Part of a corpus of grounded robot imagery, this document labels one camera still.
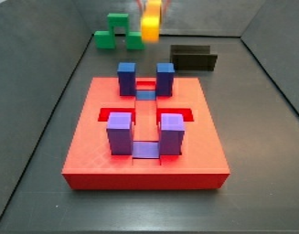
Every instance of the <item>red platform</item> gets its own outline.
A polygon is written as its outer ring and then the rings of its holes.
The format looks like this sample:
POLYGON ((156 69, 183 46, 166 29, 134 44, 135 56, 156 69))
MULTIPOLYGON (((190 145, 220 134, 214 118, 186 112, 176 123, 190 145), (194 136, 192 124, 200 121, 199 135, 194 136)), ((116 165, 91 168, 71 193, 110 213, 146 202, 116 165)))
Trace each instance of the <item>red platform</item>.
MULTIPOLYGON (((138 85, 143 89, 152 86, 151 82, 138 85)), ((220 188, 230 168, 198 78, 175 78, 172 97, 158 97, 146 105, 135 97, 120 97, 118 78, 94 78, 63 175, 72 189, 220 188), (186 126, 182 155, 162 155, 160 159, 111 155, 107 112, 100 115, 104 108, 135 114, 138 141, 156 140, 155 123, 162 112, 182 112, 186 126)))

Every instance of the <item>yellow block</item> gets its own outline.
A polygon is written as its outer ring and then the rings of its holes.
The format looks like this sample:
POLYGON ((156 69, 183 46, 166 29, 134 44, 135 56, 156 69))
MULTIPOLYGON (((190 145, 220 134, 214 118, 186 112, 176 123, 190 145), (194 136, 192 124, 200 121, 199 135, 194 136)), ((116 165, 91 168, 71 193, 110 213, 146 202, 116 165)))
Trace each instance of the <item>yellow block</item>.
POLYGON ((144 42, 159 41, 162 0, 148 0, 142 16, 140 31, 144 42))

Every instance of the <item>table surface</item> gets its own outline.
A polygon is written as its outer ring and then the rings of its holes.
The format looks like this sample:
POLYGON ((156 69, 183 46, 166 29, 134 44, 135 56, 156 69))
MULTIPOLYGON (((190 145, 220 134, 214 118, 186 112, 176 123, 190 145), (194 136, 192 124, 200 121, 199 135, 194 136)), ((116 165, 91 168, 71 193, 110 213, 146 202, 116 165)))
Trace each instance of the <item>table surface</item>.
POLYGON ((0 221, 0 231, 299 230, 299 118, 238 38, 162 37, 146 50, 98 50, 91 42, 0 221), (170 45, 210 45, 199 77, 231 175, 218 190, 72 191, 61 168, 92 77, 119 62, 154 76, 170 45))

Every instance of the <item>gray wall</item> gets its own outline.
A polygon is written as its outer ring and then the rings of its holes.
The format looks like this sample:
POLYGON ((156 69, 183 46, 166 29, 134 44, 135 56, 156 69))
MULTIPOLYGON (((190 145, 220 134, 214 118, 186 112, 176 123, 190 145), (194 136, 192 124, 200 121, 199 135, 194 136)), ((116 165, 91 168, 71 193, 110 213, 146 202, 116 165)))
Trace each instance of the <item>gray wall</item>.
MULTIPOLYGON (((131 29, 139 30, 140 12, 136 0, 73 1, 92 32, 107 29, 108 13, 128 13, 131 29)), ((162 34, 240 37, 265 0, 164 0, 166 2, 170 4, 162 34)))
POLYGON ((0 4, 0 215, 90 38, 72 0, 0 4))
POLYGON ((299 113, 299 0, 267 0, 242 40, 299 113))

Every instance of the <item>green block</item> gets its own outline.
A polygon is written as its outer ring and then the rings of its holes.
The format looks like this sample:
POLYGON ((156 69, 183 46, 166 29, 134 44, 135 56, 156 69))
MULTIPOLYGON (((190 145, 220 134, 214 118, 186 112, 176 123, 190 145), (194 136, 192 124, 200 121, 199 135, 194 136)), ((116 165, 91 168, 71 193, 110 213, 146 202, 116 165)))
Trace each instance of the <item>green block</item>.
POLYGON ((128 14, 110 13, 107 14, 107 22, 123 22, 128 23, 128 14))
POLYGON ((142 41, 140 32, 130 32, 126 37, 126 47, 127 49, 144 49, 144 43, 142 41))
POLYGON ((130 19, 128 14, 110 13, 107 15, 107 26, 110 32, 114 34, 114 27, 124 27, 126 35, 130 33, 130 19))
POLYGON ((115 37, 108 31, 96 31, 94 39, 98 48, 115 48, 115 37))

